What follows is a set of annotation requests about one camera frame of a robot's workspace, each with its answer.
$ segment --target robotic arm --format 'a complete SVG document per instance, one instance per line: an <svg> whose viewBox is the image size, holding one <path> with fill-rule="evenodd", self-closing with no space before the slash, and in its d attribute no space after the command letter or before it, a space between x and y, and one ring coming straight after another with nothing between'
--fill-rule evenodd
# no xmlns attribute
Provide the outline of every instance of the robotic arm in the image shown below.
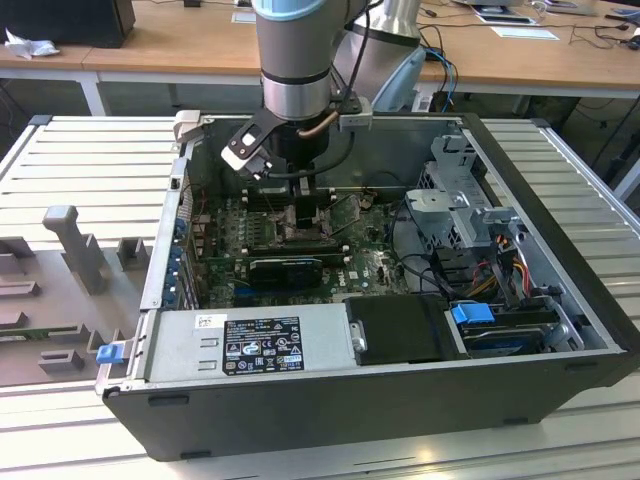
<svg viewBox="0 0 640 480"><path fill-rule="evenodd" d="M419 7L420 0L254 0L265 108L231 138L222 158L255 180L289 180L297 204L314 190L315 175L349 155L353 132L335 162L313 165L329 146L331 123L371 109L354 90L384 111L404 104L424 62ZM345 81L333 97L332 68ZM285 160L286 172L271 172L274 155Z"/></svg>

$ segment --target paper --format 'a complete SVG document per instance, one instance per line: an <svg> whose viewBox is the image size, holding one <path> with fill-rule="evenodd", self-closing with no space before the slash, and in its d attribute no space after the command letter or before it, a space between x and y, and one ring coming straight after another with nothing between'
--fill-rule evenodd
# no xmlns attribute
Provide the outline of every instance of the paper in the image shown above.
<svg viewBox="0 0 640 480"><path fill-rule="evenodd" d="M256 23L256 14L250 12L234 12L231 15L233 23Z"/></svg>
<svg viewBox="0 0 640 480"><path fill-rule="evenodd" d="M9 49L16 57L24 57L31 60L32 57L44 57L47 55L55 55L60 53L53 42L49 40L27 40L13 35L8 29L5 29L7 41L4 46Z"/></svg>
<svg viewBox="0 0 640 480"><path fill-rule="evenodd" d="M529 38L534 40L560 40L549 30L539 28L491 27L502 38Z"/></svg>

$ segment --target wooden desk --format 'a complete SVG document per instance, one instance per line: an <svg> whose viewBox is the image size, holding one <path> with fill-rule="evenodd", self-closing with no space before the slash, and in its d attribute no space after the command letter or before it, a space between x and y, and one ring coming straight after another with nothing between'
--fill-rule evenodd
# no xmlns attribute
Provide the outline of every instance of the wooden desk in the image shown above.
<svg viewBox="0 0 640 480"><path fill-rule="evenodd" d="M0 68L34 68L55 70L82 70L82 61L91 47L65 46L58 55L34 57L32 60L16 57L8 49L0 48Z"/></svg>
<svg viewBox="0 0 640 480"><path fill-rule="evenodd" d="M437 18L419 17L424 24L442 25L444 48L459 71L458 90L463 92L494 90L495 93L538 93L549 95L566 92L570 95L594 95L600 90L607 95L628 93L633 98L640 93L640 53L626 47L614 46L610 50L601 50L587 42L578 41L569 44L571 27L554 28L554 25L619 25L621 22L606 20L604 15L611 13L615 4L599 2L598 17L574 15L547 15L538 19L531 8L518 8L520 13L537 20L560 40L532 40L519 38L501 38L490 27L482 24L475 15L464 15L468 7L448 6L427 8L438 13ZM482 25L478 27L446 27L444 25ZM432 28L423 30L431 45L438 45L438 37ZM577 29L576 33L596 42L593 29ZM630 30L622 32L615 29L602 30L601 35L629 38ZM435 76L442 82L443 71L439 64L425 67L422 80L429 81Z"/></svg>
<svg viewBox="0 0 640 480"><path fill-rule="evenodd" d="M120 49L94 48L87 70L260 75L254 24L232 23L233 6L133 2L136 24Z"/></svg>
<svg viewBox="0 0 640 480"><path fill-rule="evenodd" d="M420 22L442 25L444 47L458 67L459 92L524 95L591 96L635 98L640 93L640 52L623 47L599 50L586 42L569 45L571 28L551 25L617 25L603 15L615 4L601 3L600 17L547 16L548 26L560 40L500 38L462 6L425 7L438 18L420 17ZM203 4L185 9L181 2L154 4L134 1L136 24L121 49L62 47L56 57L26 61L0 49L0 77L75 80L82 85L94 115L109 113L100 82L145 82L186 84L259 85L260 59L255 26L231 22L232 6ZM535 16L529 8L522 13ZM581 35L595 38L593 30ZM613 36L629 32L606 31ZM433 29L425 34L433 45ZM442 67L426 64L420 88L433 92L443 80Z"/></svg>

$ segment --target warning label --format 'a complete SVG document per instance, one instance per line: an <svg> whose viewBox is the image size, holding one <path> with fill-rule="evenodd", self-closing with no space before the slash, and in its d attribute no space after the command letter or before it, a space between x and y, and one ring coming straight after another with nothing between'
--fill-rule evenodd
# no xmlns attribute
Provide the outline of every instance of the warning label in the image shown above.
<svg viewBox="0 0 640 480"><path fill-rule="evenodd" d="M229 320L224 324L227 375L304 370L298 317Z"/></svg>

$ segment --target blue release tab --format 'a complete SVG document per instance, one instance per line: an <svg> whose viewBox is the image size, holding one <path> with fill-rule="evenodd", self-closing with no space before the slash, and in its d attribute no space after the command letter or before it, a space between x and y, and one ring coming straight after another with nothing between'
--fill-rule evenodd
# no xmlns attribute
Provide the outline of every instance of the blue release tab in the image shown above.
<svg viewBox="0 0 640 480"><path fill-rule="evenodd" d="M96 363L124 363L124 344L102 345L96 355Z"/></svg>
<svg viewBox="0 0 640 480"><path fill-rule="evenodd" d="M493 323L496 321L491 307L486 303L460 303L451 309L457 325L461 323Z"/></svg>
<svg viewBox="0 0 640 480"><path fill-rule="evenodd" d="M253 0L258 15L273 22L290 22L310 15L327 0Z"/></svg>

